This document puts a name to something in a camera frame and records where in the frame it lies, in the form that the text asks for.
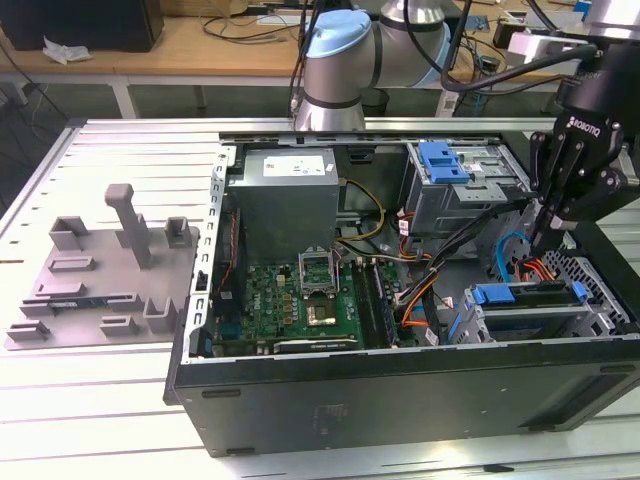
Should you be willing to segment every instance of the white label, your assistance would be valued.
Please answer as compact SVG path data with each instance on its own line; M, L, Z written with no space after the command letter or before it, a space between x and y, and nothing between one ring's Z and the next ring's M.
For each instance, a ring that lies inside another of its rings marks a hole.
M265 177L309 177L324 175L324 160L320 155L267 157Z
M78 304L76 302L56 302L56 303L50 303L49 304L50 307L53 308L73 308L73 307L77 307Z
M427 342L429 342L429 345L435 346L440 343L438 337L436 337L436 334L433 333L430 328L427 328L427 333L424 334L424 337L427 339Z
M467 172L481 172L482 165L478 165L477 163L472 163L470 165L465 165L465 169Z

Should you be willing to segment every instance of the yellow cable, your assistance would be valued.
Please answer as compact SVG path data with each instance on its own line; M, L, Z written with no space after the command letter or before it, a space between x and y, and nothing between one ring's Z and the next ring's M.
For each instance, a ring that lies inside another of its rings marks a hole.
M354 237L338 237L336 238L336 240L343 241L343 242L344 241L353 242L356 240L366 240L367 238L375 237L380 232L380 230L382 230L382 227L384 227L384 215L385 215L384 207L382 206L382 203L380 203L380 200L378 200L373 193L371 193L367 188L365 188L364 185L356 182L355 180L347 179L347 184L349 183L360 188L363 192L367 194L367 196L371 200L373 200L376 203L378 210L380 211L380 220L378 221L378 225L376 226L376 228L374 228L372 231L368 233L363 233L362 235L356 235Z

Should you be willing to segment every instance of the floor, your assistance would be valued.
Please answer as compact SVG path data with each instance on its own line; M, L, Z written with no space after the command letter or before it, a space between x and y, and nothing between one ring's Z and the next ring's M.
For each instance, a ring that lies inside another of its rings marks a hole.
M145 118L185 117L283 117L286 115L288 89L259 87L206 87L208 107L198 110L193 89L181 86L137 86L132 94L140 115ZM389 90L386 115L425 117L435 113L439 92ZM119 118L112 90L100 85L51 85L51 99L70 118ZM468 98L457 116L482 114L488 117L541 116L541 107L549 98L545 93L521 93L494 98L482 111L482 104ZM3 109L0 115L0 214L6 211L27 181L49 146L65 125L46 101L39 102L35 90L29 104L21 110Z

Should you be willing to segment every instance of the blue cable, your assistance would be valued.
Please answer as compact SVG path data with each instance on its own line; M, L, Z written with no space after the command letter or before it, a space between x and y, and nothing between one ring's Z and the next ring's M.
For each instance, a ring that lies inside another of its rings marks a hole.
M509 275L509 272L507 272L507 266L504 262L504 244L507 243L507 240L513 237L518 237L531 243L529 237L527 237L524 233L518 231L507 233L498 242L498 245L496 246L496 263L498 264L498 270L500 271L500 275L502 276L502 279L505 283L511 282L511 276Z

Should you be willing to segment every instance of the black box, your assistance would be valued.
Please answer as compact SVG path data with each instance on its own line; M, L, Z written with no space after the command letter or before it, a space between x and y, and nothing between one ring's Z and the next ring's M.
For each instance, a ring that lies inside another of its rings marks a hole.
M44 39L67 46L148 52L164 26L160 0L0 0L0 21L16 50Z

